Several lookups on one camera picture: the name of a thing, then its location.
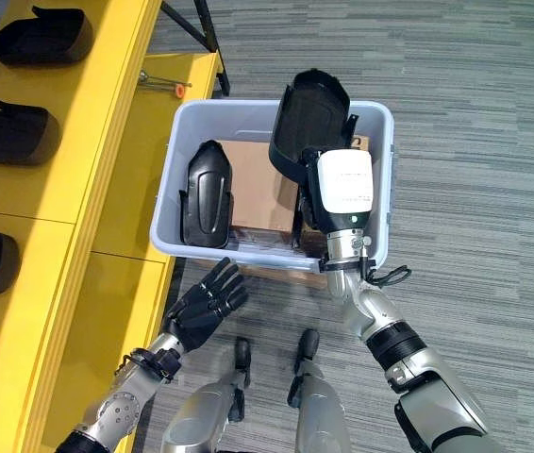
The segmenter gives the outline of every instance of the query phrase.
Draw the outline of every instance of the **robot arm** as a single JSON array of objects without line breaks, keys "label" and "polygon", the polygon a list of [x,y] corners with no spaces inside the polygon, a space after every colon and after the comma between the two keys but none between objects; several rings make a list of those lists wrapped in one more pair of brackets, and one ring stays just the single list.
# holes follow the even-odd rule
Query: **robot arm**
[{"label": "robot arm", "polygon": [[419,453],[501,452],[488,435],[484,411],[437,352],[408,325],[400,311],[366,275],[363,230],[327,235],[328,288],[341,301],[344,322],[366,343],[401,394],[394,412]]},{"label": "robot arm", "polygon": [[108,394],[91,404],[57,453],[111,453],[139,422],[159,386],[170,383],[180,358],[206,342],[247,299],[238,266],[221,260],[166,313],[161,333],[147,348],[125,356]]},{"label": "robot arm", "polygon": [[[309,197],[304,201],[327,236],[322,265],[328,288],[341,301],[349,330],[366,343],[391,387],[402,394],[395,416],[415,451],[499,452],[476,398],[376,286],[385,281],[373,276],[370,238],[362,229],[372,207],[371,173],[360,170],[369,168],[368,156],[351,149],[303,152]],[[400,268],[396,281],[408,274]]]}]

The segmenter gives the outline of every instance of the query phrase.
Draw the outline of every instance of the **yellow table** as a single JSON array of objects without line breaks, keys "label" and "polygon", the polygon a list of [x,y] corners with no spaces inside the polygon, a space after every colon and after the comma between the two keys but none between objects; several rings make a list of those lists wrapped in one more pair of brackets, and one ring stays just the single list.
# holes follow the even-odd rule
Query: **yellow table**
[{"label": "yellow table", "polygon": [[[33,4],[12,1],[0,27],[31,16]],[[189,80],[192,99],[210,96],[219,70],[218,54],[143,62],[158,0],[82,8],[95,34],[83,61],[0,63],[0,99],[44,106],[62,128],[46,164],[0,165],[0,232],[16,239],[23,258],[15,284],[0,294],[0,452],[55,449],[89,398],[107,389],[105,372],[156,334],[173,260],[147,236],[181,101],[167,92],[133,98],[137,76],[143,65],[153,76]]]}]

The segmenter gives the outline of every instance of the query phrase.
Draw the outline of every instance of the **robot forearm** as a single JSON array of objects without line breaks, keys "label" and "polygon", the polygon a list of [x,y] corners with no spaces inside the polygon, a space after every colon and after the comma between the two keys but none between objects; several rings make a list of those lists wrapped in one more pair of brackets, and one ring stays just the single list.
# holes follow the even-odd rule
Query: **robot forearm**
[{"label": "robot forearm", "polygon": [[132,432],[142,409],[180,367],[183,346],[170,333],[161,333],[148,349],[134,349],[101,400],[91,404],[58,453],[110,453]]}]

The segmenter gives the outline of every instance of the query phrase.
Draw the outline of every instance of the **gray carpet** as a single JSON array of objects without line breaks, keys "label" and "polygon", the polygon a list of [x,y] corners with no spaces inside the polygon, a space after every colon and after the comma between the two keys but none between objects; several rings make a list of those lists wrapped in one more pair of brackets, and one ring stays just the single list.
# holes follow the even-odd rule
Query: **gray carpet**
[{"label": "gray carpet", "polygon": [[[193,17],[192,2],[172,4]],[[279,98],[295,73],[318,67],[353,98],[392,110],[396,204],[384,267],[407,264],[414,275],[387,292],[475,391],[494,437],[534,452],[534,0],[209,5],[232,96]],[[150,51],[198,49],[160,16]],[[204,270],[180,262],[176,274],[171,300]],[[243,335],[254,345],[247,416],[221,448],[293,452],[297,414],[285,404],[293,350],[316,327],[354,451],[410,452],[395,395],[326,291],[256,277],[247,287],[247,306],[148,407],[135,451],[159,451],[177,408],[221,375]]]}]

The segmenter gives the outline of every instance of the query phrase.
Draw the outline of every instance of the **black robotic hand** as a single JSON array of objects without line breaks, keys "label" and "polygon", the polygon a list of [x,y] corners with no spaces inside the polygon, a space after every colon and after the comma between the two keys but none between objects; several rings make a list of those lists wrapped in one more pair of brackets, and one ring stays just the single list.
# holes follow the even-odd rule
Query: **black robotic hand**
[{"label": "black robotic hand", "polygon": [[186,352],[197,349],[248,298],[236,264],[223,258],[166,312],[162,331],[175,335]]}]

